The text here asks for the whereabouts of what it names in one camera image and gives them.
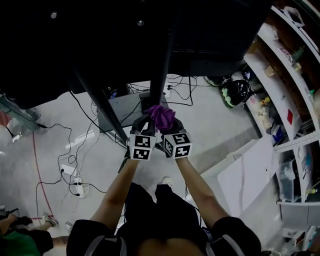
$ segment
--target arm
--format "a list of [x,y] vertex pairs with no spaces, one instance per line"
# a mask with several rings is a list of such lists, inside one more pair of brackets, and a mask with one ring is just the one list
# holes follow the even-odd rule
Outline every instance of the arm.
[[189,160],[186,157],[178,158],[176,163],[206,226],[211,229],[218,220],[228,217],[211,188]]
[[0,234],[5,235],[7,233],[10,225],[17,220],[17,217],[13,214],[9,214],[7,218],[0,220]]
[[137,166],[137,160],[127,160],[105,193],[92,221],[105,224],[112,232],[116,230]]

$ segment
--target white shelf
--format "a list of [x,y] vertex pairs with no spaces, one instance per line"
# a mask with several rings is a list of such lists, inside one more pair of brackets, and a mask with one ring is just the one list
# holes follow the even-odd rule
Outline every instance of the white shelf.
[[252,114],[252,116],[253,116],[253,118],[254,118],[254,120],[255,120],[255,122],[256,122],[256,124],[257,124],[257,126],[258,126],[258,128],[259,128],[259,130],[260,130],[260,132],[261,132],[261,134],[262,134],[262,136],[267,136],[268,133],[266,132],[266,129],[265,129],[265,127],[264,127],[264,123],[263,123],[263,121],[259,118],[258,113],[255,111],[254,103],[251,102],[251,98],[252,98],[252,97],[254,98],[255,96],[252,95],[252,96],[247,100],[246,105],[248,106],[248,109],[250,110],[250,112],[251,112],[251,114]]
[[258,36],[268,45],[268,47],[274,52],[274,54],[278,57],[278,59],[282,62],[283,66],[286,68],[286,70],[291,75],[293,81],[295,82],[296,86],[298,87],[305,104],[310,112],[315,130],[318,131],[320,129],[319,126],[319,118],[315,112],[313,103],[311,102],[311,99],[309,97],[309,88],[301,76],[295,69],[289,64],[289,61],[286,59],[286,57],[281,53],[280,49],[276,45],[276,42],[272,39],[269,39],[268,36],[264,33],[263,29],[260,29],[258,32]]
[[303,137],[296,138],[295,140],[282,143],[278,146],[275,146],[273,149],[276,153],[282,153],[293,149],[298,149],[299,147],[303,147],[316,141],[320,142],[320,130],[309,133]]
[[278,205],[283,206],[320,206],[319,202],[282,202],[281,200],[276,202]]
[[305,4],[306,4],[307,6],[309,6],[310,9],[311,9],[312,11],[314,11],[314,13],[315,13],[315,14],[319,17],[319,19],[320,19],[320,12],[319,12],[309,1],[307,1],[307,0],[302,0],[302,1],[304,1]]
[[308,38],[302,33],[302,31],[297,28],[296,25],[293,24],[293,22],[291,22],[287,16],[285,16],[282,11],[278,10],[275,6],[272,6],[271,9],[278,14],[286,23],[289,24],[289,26],[291,28],[293,28],[293,30],[298,34],[299,37],[301,37],[301,39],[304,41],[305,45],[311,50],[312,54],[315,56],[315,58],[317,59],[317,61],[320,64],[320,55],[319,53],[316,51],[316,49],[314,48],[314,46],[311,44],[311,42],[308,40]]
[[[289,139],[291,141],[294,140],[302,125],[302,121],[298,109],[290,97],[287,88],[277,74],[272,77],[268,77],[265,74],[265,69],[269,66],[269,63],[259,51],[256,51],[254,54],[246,54],[244,56],[244,60],[269,94],[280,115]],[[288,110],[293,114],[292,124],[288,121]]]

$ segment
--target hand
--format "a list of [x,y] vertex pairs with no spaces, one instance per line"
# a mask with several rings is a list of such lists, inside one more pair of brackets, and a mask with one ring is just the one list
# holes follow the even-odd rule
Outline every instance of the hand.
[[7,217],[8,220],[12,221],[12,222],[15,222],[18,220],[18,217],[14,214],[9,214],[8,217]]

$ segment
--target sneaker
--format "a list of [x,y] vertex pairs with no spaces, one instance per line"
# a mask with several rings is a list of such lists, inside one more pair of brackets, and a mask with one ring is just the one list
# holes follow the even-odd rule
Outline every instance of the sneaker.
[[68,230],[69,234],[71,233],[72,228],[74,227],[69,221],[65,223],[66,230]]
[[58,221],[56,221],[55,219],[49,217],[48,215],[43,215],[42,219],[44,220],[44,222],[49,222],[52,225],[53,228],[56,227],[59,224]]
[[205,76],[204,79],[212,86],[221,86],[224,81],[223,76]]
[[162,185],[168,185],[170,188],[172,188],[173,187],[173,182],[172,182],[172,180],[169,178],[169,177],[164,177],[163,179],[162,179],[162,181],[161,181],[161,183],[160,184],[162,184]]

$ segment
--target black helmet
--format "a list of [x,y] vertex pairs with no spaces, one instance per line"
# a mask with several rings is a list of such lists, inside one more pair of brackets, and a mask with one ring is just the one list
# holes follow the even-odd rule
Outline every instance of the black helmet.
[[228,108],[234,108],[248,100],[250,85],[245,80],[228,81],[223,84],[221,94]]

